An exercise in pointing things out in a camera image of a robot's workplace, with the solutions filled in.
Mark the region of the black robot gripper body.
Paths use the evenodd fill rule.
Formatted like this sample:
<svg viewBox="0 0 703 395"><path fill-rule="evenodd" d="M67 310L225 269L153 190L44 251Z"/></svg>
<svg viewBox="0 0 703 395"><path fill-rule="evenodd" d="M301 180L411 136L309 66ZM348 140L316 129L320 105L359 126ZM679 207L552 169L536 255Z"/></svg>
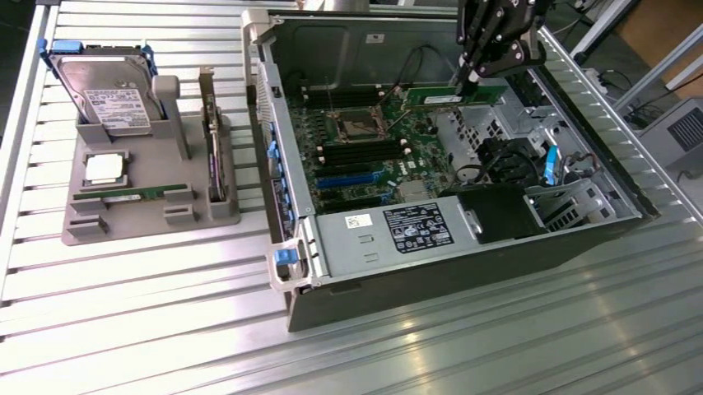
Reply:
<svg viewBox="0 0 703 395"><path fill-rule="evenodd" d="M536 18L535 1L459 1L458 43L504 42L518 38Z"/></svg>

